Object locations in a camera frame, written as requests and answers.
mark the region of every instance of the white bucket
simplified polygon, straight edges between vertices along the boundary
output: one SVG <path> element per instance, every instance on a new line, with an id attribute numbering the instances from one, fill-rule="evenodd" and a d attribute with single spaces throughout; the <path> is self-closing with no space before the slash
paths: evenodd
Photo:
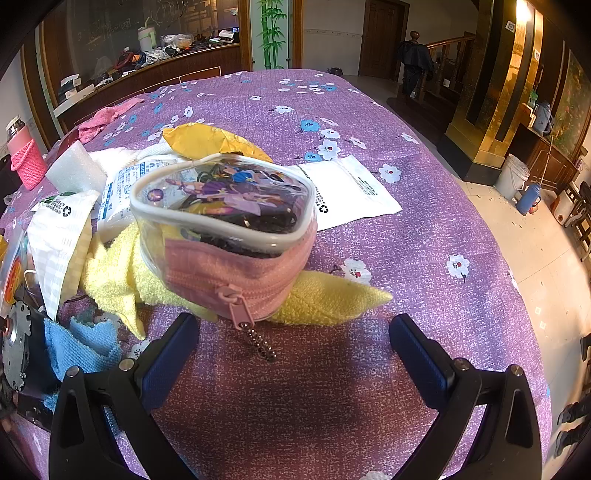
<path id="1" fill-rule="evenodd" d="M 564 225 L 566 219 L 569 217 L 570 212 L 573 211 L 574 204 L 573 201 L 566 195 L 566 192 L 563 190 L 562 193 L 558 196 L 558 205 L 556 206 L 556 210 L 554 210 L 554 218 L 560 225 Z"/>
<path id="2" fill-rule="evenodd" d="M 496 190 L 507 200 L 511 200 L 518 190 L 523 190 L 524 184 L 530 177 L 530 169 L 516 156 L 509 154 L 501 175 L 495 183 Z"/>

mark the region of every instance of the white container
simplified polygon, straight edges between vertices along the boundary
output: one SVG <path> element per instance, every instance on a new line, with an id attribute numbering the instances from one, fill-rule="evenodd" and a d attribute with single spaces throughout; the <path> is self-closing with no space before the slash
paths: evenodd
<path id="1" fill-rule="evenodd" d="M 503 163 L 495 188 L 507 200 L 512 200 L 517 191 L 523 189 L 529 177 L 530 169 L 519 158 L 509 154 Z"/>
<path id="2" fill-rule="evenodd" d="M 572 200 L 566 195 L 566 192 L 563 190 L 560 196 L 558 197 L 558 205 L 554 210 L 554 218 L 560 225 L 564 225 L 566 219 L 569 217 L 570 212 L 573 211 L 574 204 Z"/>
<path id="3" fill-rule="evenodd" d="M 151 51 L 156 48 L 156 30 L 154 27 L 142 27 L 138 29 L 139 47 L 142 51 Z"/>

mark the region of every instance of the wooden door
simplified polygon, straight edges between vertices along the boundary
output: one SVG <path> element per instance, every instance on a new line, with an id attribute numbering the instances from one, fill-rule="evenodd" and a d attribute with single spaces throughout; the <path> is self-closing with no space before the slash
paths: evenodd
<path id="1" fill-rule="evenodd" d="M 359 74 L 394 78 L 396 49 L 406 35 L 408 4 L 393 0 L 366 0 Z"/>

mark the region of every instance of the bed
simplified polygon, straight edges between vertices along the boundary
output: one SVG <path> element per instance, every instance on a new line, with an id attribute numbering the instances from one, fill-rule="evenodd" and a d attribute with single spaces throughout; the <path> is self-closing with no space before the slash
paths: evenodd
<path id="1" fill-rule="evenodd" d="M 391 292 L 392 302 L 339 327 L 262 322 L 278 352 L 274 365 L 229 322 L 202 322 L 199 347 L 154 412 L 195 473 L 208 480 L 393 476 L 436 416 L 389 345 L 388 321 L 403 312 L 452 358 L 484 369 L 523 366 L 545 452 L 549 390 L 517 284 L 470 200 L 408 125 L 347 81 L 314 70 L 237 72 L 142 97 L 86 148 L 144 148 L 160 140 L 164 126 L 202 122 L 293 165 L 325 157 L 320 135 L 305 128 L 309 120 L 337 131 L 338 156 L 354 155 L 402 206 L 396 215 L 319 232 L 306 267 L 329 273 L 336 265 L 345 276 L 356 268 Z M 0 222 L 8 238 L 16 223 L 26 227 L 36 200 L 53 192 L 46 179 L 32 192 L 21 188 Z M 180 312 L 140 308 L 148 338 L 160 337 Z M 482 412 L 476 410 L 446 473 L 460 468 Z M 48 434 L 22 419 L 17 427 L 46 478 Z M 123 437 L 119 443 L 141 472 Z"/>

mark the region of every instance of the golden pillar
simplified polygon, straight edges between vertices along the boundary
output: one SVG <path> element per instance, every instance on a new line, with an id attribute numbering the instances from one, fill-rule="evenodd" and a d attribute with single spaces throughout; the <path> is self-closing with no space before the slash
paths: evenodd
<path id="1" fill-rule="evenodd" d="M 437 146 L 466 181 L 492 185 L 538 69 L 543 16 L 525 0 L 480 0 L 464 88 Z"/>

